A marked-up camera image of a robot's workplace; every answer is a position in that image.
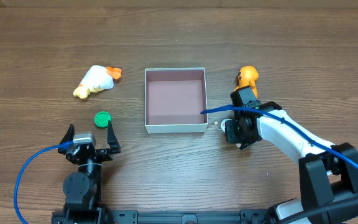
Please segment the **orange dog figurine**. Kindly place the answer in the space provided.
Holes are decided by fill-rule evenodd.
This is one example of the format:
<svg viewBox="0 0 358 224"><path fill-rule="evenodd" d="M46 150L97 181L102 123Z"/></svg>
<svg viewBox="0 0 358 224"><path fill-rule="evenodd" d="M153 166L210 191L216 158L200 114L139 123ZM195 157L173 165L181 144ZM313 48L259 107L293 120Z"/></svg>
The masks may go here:
<svg viewBox="0 0 358 224"><path fill-rule="evenodd" d="M237 74L237 87L234 89L239 90L244 87L251 87L256 98L258 98L259 94L256 88L256 82L259 78L259 73L253 66L245 66L242 67Z"/></svg>

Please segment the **small wooden rattle drum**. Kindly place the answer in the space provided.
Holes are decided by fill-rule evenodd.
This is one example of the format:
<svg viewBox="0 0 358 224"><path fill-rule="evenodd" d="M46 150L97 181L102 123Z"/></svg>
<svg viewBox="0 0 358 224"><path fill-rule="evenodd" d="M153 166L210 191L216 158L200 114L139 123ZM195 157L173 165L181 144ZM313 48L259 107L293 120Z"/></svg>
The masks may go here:
<svg viewBox="0 0 358 224"><path fill-rule="evenodd" d="M215 125L217 130L222 131L222 132L225 133L226 132L226 122L227 121L232 121L232 119L226 118L226 119L222 120L220 123L218 121L215 121L214 125Z"/></svg>

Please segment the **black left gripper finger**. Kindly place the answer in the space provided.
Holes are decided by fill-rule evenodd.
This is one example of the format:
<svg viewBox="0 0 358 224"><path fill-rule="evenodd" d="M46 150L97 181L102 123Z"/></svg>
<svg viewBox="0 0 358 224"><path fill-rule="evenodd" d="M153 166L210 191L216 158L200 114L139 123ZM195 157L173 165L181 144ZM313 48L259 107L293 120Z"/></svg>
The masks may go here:
<svg viewBox="0 0 358 224"><path fill-rule="evenodd" d="M59 143L58 153L59 154L66 154L69 147L73 144L73 138L75 135L75 127L71 124Z"/></svg>
<svg viewBox="0 0 358 224"><path fill-rule="evenodd" d="M119 154L121 152L121 147L119 145L116 135L114 134L112 122L110 120L108 121L107 130L107 143L109 144L110 154Z"/></svg>

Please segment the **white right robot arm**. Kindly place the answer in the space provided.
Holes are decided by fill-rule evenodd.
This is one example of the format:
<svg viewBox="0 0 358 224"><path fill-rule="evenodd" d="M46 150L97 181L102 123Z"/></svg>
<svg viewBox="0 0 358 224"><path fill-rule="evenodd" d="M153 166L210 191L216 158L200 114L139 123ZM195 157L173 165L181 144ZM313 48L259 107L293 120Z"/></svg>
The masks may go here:
<svg viewBox="0 0 358 224"><path fill-rule="evenodd" d="M226 140L240 149L266 140L297 166L300 197L253 215L261 223L345 223L358 217L358 152L349 143L319 138L274 102L253 108L227 105Z"/></svg>

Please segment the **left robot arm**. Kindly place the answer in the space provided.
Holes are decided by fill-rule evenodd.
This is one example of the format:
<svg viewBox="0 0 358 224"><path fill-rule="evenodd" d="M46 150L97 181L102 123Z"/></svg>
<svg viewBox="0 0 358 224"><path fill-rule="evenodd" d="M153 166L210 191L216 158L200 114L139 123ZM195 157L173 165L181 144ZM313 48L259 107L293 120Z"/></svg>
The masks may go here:
<svg viewBox="0 0 358 224"><path fill-rule="evenodd" d="M63 181L65 204L62 212L52 213L52 224L98 224L114 223L113 215L102 203L103 162L111 161L121 147L111 121L107 124L107 143L109 147L96 149L96 139L92 133L75 134L70 125L60 141L58 153L78 166Z"/></svg>

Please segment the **white plush duck toy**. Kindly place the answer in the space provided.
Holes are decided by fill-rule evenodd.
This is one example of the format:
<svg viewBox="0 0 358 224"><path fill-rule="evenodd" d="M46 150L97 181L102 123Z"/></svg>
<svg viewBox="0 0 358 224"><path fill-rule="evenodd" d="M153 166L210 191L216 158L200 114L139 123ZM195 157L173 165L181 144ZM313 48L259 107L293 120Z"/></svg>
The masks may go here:
<svg viewBox="0 0 358 224"><path fill-rule="evenodd" d="M122 70L116 67L93 65L73 91L73 96L86 99L90 93L114 88L114 81L120 79Z"/></svg>

